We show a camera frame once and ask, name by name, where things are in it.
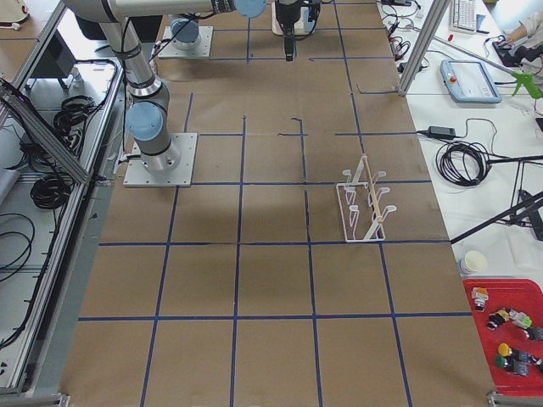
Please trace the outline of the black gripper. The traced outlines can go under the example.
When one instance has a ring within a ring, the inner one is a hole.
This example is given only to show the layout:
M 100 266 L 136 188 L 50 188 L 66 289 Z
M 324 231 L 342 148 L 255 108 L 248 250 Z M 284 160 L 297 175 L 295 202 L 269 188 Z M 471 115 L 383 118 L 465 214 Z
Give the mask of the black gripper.
M 292 62 L 294 60 L 294 36 L 295 24 L 301 18 L 301 8 L 303 1 L 276 1 L 276 20 L 283 32 L 283 45 L 285 60 Z

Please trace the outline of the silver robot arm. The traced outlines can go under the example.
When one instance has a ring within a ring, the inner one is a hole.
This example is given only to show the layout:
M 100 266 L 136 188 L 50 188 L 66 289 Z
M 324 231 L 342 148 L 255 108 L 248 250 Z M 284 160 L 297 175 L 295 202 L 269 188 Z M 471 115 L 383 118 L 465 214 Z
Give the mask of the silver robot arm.
M 143 167 L 150 173 L 176 168 L 181 149 L 168 132 L 170 94 L 143 54 L 140 39 L 130 21 L 133 17 L 162 14 L 222 14 L 236 11 L 253 19 L 265 1 L 66 1 L 76 16 L 100 25 L 115 56 L 123 64 L 128 92 L 134 104 L 127 110 L 126 127 L 138 145 Z

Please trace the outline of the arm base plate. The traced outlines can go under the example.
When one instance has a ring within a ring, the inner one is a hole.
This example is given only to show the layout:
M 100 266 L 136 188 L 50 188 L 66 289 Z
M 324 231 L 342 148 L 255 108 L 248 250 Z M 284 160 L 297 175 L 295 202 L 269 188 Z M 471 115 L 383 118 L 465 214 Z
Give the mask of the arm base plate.
M 200 26 L 193 42 L 174 39 L 158 53 L 159 59 L 208 59 L 213 37 L 212 26 Z
M 169 149 L 156 156 L 141 152 L 134 142 L 126 167 L 125 187 L 191 187 L 197 151 L 197 133 L 171 133 Z

